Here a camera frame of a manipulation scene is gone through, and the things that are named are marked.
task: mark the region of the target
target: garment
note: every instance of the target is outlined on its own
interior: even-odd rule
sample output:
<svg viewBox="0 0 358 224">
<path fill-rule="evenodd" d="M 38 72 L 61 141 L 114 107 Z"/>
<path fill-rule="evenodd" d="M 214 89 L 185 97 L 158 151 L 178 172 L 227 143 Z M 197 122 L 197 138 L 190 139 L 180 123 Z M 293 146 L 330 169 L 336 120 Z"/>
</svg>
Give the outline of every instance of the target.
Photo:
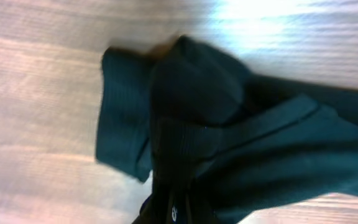
<svg viewBox="0 0 358 224">
<path fill-rule="evenodd" d="M 150 138 L 161 138 L 153 120 L 172 121 L 171 142 L 175 130 L 204 128 L 199 146 L 210 151 L 196 187 L 220 223 L 328 192 L 358 195 L 358 106 L 346 104 L 358 105 L 356 91 L 260 77 L 187 37 L 159 61 L 108 50 L 102 69 L 96 158 L 145 181 Z"/>
</svg>

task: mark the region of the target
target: black fabric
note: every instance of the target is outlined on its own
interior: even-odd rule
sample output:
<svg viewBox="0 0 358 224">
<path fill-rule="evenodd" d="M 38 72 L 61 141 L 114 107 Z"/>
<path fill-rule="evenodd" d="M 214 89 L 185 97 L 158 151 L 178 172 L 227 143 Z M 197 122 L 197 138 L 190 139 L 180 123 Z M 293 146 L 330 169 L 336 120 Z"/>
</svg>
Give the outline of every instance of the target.
<svg viewBox="0 0 358 224">
<path fill-rule="evenodd" d="M 202 165 L 186 176 L 204 195 L 197 203 L 210 205 L 220 223 L 328 192 L 358 196 L 358 91 L 253 75 L 187 37 L 158 62 L 110 50 L 102 63 L 99 161 L 145 181 L 158 168 L 154 150 L 164 154 L 163 167 L 197 158 Z M 195 143 L 178 146 L 180 136 Z M 209 150 L 197 154 L 197 145 Z M 186 156 L 178 162 L 169 149 Z M 179 171 L 155 171 L 155 179 Z M 142 211 L 165 218 L 172 181 L 154 183 L 154 203 Z"/>
</svg>

